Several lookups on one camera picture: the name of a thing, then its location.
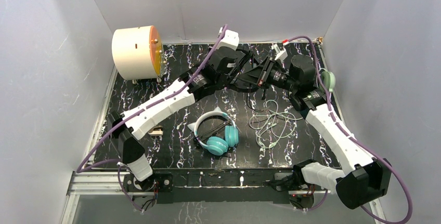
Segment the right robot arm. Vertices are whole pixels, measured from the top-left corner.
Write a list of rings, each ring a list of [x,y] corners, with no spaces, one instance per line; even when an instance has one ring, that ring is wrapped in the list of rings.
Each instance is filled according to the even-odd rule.
[[[324,92],[316,86],[317,72],[311,58],[295,55],[286,70],[280,61],[267,57],[256,67],[238,75],[238,79],[258,88],[273,85],[289,92],[294,109],[321,135],[338,158],[340,169],[321,165],[313,159],[294,165],[290,178],[298,189],[321,186],[336,193],[349,209],[387,194],[390,169],[352,142],[348,129],[327,104]]]

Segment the green headphones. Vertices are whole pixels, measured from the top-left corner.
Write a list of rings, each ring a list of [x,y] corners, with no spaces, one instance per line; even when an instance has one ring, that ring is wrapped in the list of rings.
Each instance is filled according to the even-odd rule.
[[[320,84],[320,89],[323,92],[328,91],[329,93],[333,93],[336,84],[334,73],[323,69],[320,73],[320,79],[323,83],[323,85]]]

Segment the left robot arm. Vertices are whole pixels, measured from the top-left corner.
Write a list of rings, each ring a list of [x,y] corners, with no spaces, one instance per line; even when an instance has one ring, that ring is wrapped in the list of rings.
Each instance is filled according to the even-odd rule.
[[[155,176],[140,139],[180,109],[218,90],[237,90],[233,81],[249,61],[254,61],[252,51],[212,48],[203,61],[181,74],[164,91],[136,108],[121,114],[113,112],[108,116],[109,139],[141,190],[151,190],[155,185]]]

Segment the black headphones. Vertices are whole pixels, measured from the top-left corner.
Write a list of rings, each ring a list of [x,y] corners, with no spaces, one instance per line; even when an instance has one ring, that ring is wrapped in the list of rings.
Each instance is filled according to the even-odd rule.
[[[267,80],[272,68],[271,58],[266,56],[262,61],[258,61],[251,50],[238,48],[237,52],[243,56],[237,59],[237,65],[230,74],[232,79],[228,88],[239,93],[267,90],[270,86]]]

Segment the teal cat-ear headphones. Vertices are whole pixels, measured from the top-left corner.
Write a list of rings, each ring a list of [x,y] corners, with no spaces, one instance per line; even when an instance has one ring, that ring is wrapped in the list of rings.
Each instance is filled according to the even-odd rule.
[[[199,131],[200,125],[211,117],[218,117],[223,122],[202,134]],[[233,118],[220,107],[202,114],[196,122],[189,124],[188,128],[193,132],[197,143],[212,155],[222,156],[239,143],[239,129]]]

